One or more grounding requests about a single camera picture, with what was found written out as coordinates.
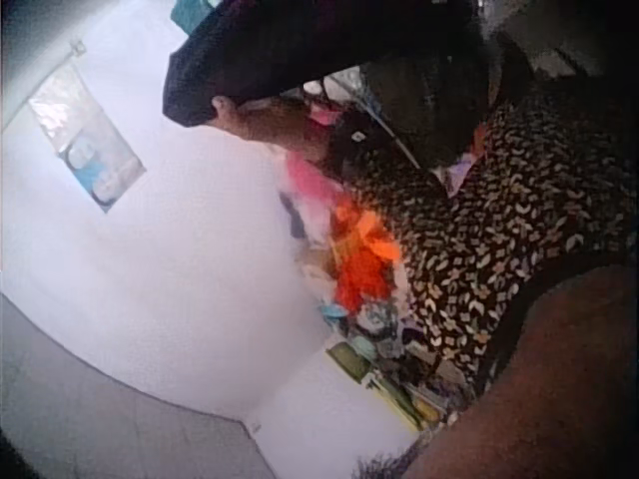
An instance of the clothing pile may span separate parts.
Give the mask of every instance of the clothing pile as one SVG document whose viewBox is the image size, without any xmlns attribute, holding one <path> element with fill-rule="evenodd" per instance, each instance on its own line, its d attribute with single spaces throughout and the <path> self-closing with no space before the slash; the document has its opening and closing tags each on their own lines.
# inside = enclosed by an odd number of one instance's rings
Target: clothing pile
<svg viewBox="0 0 639 479">
<path fill-rule="evenodd" d="M 339 113 L 313 107 L 311 116 L 329 125 Z M 454 366 L 428 351 L 411 322 L 401 248 L 381 218 L 296 153 L 286 153 L 283 170 L 281 198 L 302 244 L 297 262 L 324 320 L 381 384 L 392 381 L 410 398 L 420 428 L 463 410 L 469 388 Z"/>
</svg>

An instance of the leopard print top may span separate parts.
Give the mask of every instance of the leopard print top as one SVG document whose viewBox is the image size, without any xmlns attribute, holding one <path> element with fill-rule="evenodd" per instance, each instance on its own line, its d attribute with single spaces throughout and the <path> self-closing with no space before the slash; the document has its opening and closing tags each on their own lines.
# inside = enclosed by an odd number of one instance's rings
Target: leopard print top
<svg viewBox="0 0 639 479">
<path fill-rule="evenodd" d="M 485 156 L 452 199 L 375 131 L 340 149 L 362 127 L 335 129 L 330 170 L 384 218 L 402 247 L 413 318 L 470 384 L 486 380 L 488 358 L 514 349 L 535 298 L 634 250 L 627 117 L 595 90 L 590 80 L 546 81 L 499 108 Z"/>
</svg>

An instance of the woman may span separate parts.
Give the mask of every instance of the woman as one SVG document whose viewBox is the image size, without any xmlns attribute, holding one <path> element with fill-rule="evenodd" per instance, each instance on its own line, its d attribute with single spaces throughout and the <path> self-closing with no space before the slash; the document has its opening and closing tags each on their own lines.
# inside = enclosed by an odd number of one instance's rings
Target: woman
<svg viewBox="0 0 639 479">
<path fill-rule="evenodd" d="M 411 312 L 429 348 L 477 392 L 513 357 L 410 477 L 592 474 L 592 461 L 607 460 L 593 444 L 624 437 L 612 424 L 627 426 L 632 410 L 634 286 L 624 266 L 636 247 L 634 130 L 623 101 L 609 94 L 603 82 L 578 77 L 536 82 L 505 102 L 486 122 L 483 157 L 451 199 L 362 116 L 344 115 L 331 130 L 279 102 L 252 110 L 214 100 L 213 126 L 304 153 L 384 218 L 401 244 Z M 399 477 L 417 452 L 373 463 L 361 477 Z"/>
<path fill-rule="evenodd" d="M 623 263 L 634 248 L 630 119 L 602 87 L 540 82 L 501 106 L 483 158 L 452 199 L 358 115 L 330 130 L 279 105 L 251 111 L 217 98 L 214 126 L 303 152 L 376 210 L 402 246 L 430 347 L 481 390 L 486 358 L 512 351 L 534 299 L 581 271 Z M 365 140 L 352 140 L 355 131 Z"/>
</svg>

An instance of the skin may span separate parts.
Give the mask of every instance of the skin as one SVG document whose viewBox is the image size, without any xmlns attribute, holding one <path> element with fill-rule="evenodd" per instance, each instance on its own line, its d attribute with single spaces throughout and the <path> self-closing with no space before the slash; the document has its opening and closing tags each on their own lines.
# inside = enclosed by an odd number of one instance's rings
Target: skin
<svg viewBox="0 0 639 479">
<path fill-rule="evenodd" d="M 277 104 L 217 98 L 211 126 L 318 162 L 329 129 Z M 608 266 L 564 281 L 529 310 L 492 389 L 412 463 L 406 479 L 619 477 L 636 459 L 636 271 Z"/>
</svg>

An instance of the green item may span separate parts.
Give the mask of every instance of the green item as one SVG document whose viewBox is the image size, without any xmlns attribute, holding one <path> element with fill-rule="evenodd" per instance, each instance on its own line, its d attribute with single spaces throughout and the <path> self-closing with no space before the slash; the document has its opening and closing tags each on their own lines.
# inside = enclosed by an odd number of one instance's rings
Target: green item
<svg viewBox="0 0 639 479">
<path fill-rule="evenodd" d="M 421 422 L 421 414 L 412 404 L 410 397 L 399 386 L 396 386 L 393 381 L 385 377 L 378 377 L 376 381 L 401 409 L 417 421 L 417 424 Z"/>
<path fill-rule="evenodd" d="M 361 380 L 370 371 L 370 363 L 358 355 L 347 342 L 336 344 L 326 351 L 353 381 L 361 384 Z"/>
<path fill-rule="evenodd" d="M 374 362 L 377 359 L 377 348 L 364 336 L 356 335 L 351 337 L 348 342 L 357 354 Z"/>
</svg>

